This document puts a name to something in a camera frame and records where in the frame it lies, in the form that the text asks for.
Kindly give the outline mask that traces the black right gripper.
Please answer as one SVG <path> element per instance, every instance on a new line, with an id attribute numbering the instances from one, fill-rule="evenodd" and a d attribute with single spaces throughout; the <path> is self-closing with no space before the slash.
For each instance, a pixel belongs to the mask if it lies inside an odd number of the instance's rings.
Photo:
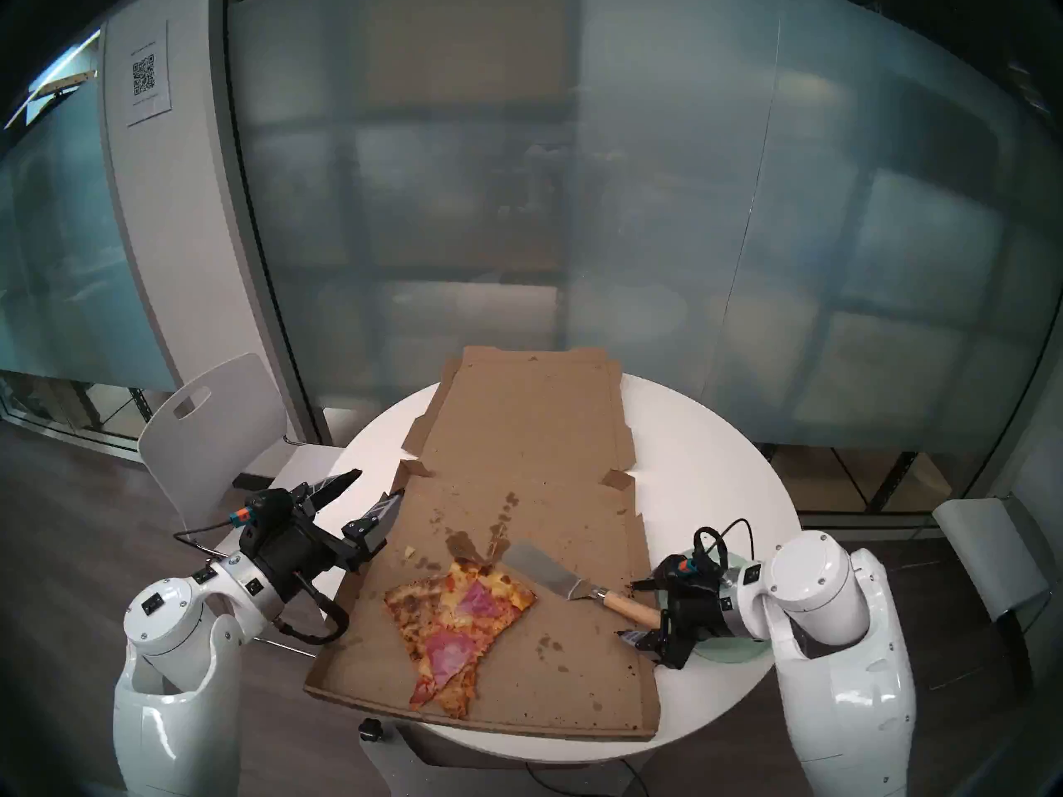
<path id="1" fill-rule="evenodd" d="M 684 669 L 690 656 L 690 641 L 732 637 L 716 591 L 699 588 L 668 591 L 668 578 L 657 576 L 634 580 L 628 588 L 630 592 L 664 592 L 664 629 L 615 632 L 625 645 L 657 665 Z"/>

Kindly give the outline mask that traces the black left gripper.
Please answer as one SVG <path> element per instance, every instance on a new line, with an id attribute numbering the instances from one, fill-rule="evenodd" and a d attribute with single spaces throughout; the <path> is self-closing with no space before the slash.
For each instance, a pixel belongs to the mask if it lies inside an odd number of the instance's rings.
<path id="1" fill-rule="evenodd" d="M 330 476 L 309 487 L 303 499 L 304 513 L 318 513 L 338 499 L 362 471 L 352 469 Z M 306 583 L 332 567 L 358 573 L 361 566 L 379 554 L 399 516 L 405 495 L 399 489 L 382 496 L 361 518 L 347 523 L 343 540 L 330 535 L 313 523 L 300 523 L 296 518 L 264 523 L 264 574 L 281 601 L 290 601 Z"/>

